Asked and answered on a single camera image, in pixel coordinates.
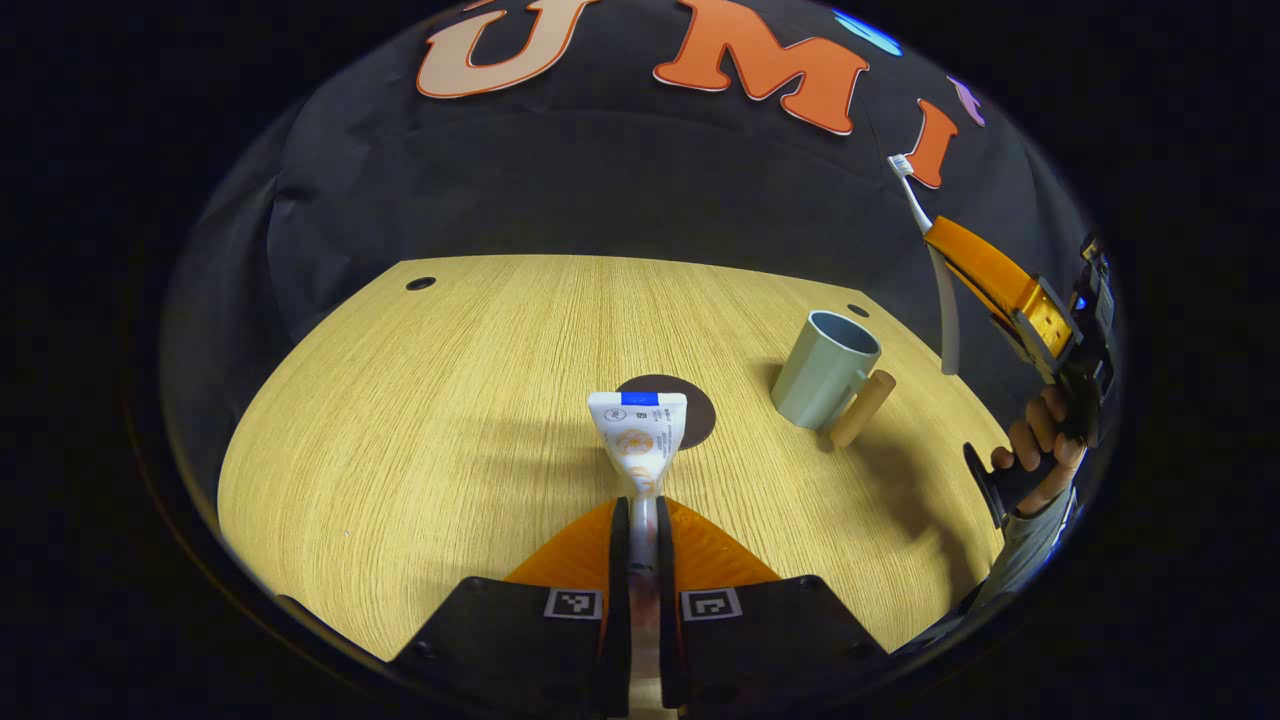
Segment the black handle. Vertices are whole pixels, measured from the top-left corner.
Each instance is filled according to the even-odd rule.
[[[978,482],[982,498],[987,501],[987,510],[991,511],[991,520],[1000,528],[1004,524],[1005,514],[1018,507],[1028,495],[1036,489],[1050,471],[1057,466],[1053,452],[1041,452],[1041,464],[1034,470],[1028,471],[1023,464],[1014,459],[1014,466],[1007,470],[996,468],[988,473],[982,464],[982,457],[973,445],[964,443],[964,461],[969,466],[969,473]]]

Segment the blue label on toothpaste tube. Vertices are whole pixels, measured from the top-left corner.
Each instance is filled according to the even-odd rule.
[[[622,405],[658,405],[657,392],[622,392]]]

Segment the toothbrush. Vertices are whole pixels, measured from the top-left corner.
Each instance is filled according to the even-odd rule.
[[[893,168],[899,182],[902,183],[902,190],[906,191],[908,205],[911,206],[915,224],[920,227],[920,236],[927,237],[933,222],[924,214],[915,193],[911,192],[911,186],[906,182],[906,176],[915,172],[911,168],[911,161],[906,159],[906,155],[891,155],[888,164]],[[929,249],[929,259],[933,260],[933,278],[938,283],[938,307],[942,311],[942,374],[954,375],[960,369],[960,319],[956,315],[956,292],[951,286],[951,273],[947,272],[946,259],[928,243],[927,238],[924,246]]]

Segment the letter m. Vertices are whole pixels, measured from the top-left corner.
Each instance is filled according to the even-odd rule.
[[[719,70],[728,51],[751,100],[764,100],[796,76],[800,88],[782,97],[782,108],[836,135],[849,135],[849,102],[858,74],[870,65],[847,47],[810,37],[782,47],[760,15],[728,0],[680,0],[694,10],[680,54],[653,69],[668,85],[719,92],[730,78]]]

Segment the wooden table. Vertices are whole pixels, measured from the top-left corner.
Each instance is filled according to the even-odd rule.
[[[424,275],[438,282],[406,290]],[[845,450],[769,401],[814,309],[870,329],[899,380]],[[842,287],[618,258],[399,263],[262,386],[227,451],[221,529],[270,591],[390,660],[463,577],[504,577],[623,493],[589,392],[676,375],[710,396],[717,421],[676,456],[667,495],[783,578],[822,575],[892,651],[973,589],[1002,543],[960,447],[989,452],[1004,432],[938,366]]]

